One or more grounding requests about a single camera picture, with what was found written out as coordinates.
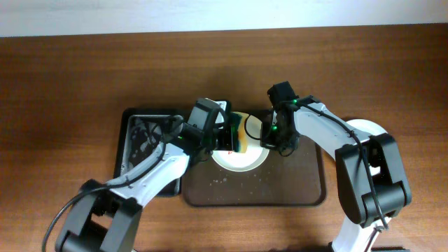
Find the yellow green sponge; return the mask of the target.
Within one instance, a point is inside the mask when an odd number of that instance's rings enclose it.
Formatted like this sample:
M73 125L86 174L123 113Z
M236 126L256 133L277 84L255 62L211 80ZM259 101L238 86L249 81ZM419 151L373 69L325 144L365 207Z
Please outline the yellow green sponge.
M232 133L232 146L236 153L245 153L248 148L248 139L244 128L247 116L240 113L230 114L230 127Z

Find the cream plate with red stain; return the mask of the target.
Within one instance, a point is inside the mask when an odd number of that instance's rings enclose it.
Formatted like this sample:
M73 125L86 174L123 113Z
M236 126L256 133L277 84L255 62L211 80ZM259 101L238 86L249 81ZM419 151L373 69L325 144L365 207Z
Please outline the cream plate with red stain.
M255 138L260 138L262 122L247 113L233 112L245 114L247 119L244 128ZM247 135L248 148L245 153L236 153L233 150L216 150L211 157L222 168L231 172L248 172L259 167L269 155L269 150L260 145L259 140L252 139Z

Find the white plate with red stain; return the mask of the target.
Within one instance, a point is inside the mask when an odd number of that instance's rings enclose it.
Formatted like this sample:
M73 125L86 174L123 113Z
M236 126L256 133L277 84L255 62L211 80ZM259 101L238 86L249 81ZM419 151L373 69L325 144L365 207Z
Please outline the white plate with red stain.
M366 137L364 137L364 136L358 137L358 139L360 140L361 143L368 141L369 136L377 136L380 134L387 133L387 131L382 126L380 126L377 123L372 122L370 120L352 119L352 120L348 120L346 123L348 125L350 125L351 127L355 128L357 130L360 130L362 132L365 132L367 134Z

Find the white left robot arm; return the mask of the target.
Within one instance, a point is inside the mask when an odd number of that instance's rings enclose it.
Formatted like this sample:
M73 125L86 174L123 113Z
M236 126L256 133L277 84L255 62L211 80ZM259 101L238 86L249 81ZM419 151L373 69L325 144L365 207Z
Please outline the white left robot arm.
M131 111L122 141L130 169L83 184L62 208L69 214L55 250L133 251L144 207L200 154L236 148L231 108L226 99L199 98L187 118L167 109Z

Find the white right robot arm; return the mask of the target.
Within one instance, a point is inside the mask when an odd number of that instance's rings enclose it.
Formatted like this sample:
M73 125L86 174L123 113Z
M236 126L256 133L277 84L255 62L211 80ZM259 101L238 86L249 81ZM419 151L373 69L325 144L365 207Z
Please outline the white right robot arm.
M267 96L272 115L262 124L262 147L294 151L299 138L307 137L335 161L345 218L330 251L371 251L390 220L412 201L396 140L350 125L319 99L296 95L289 82L273 85Z

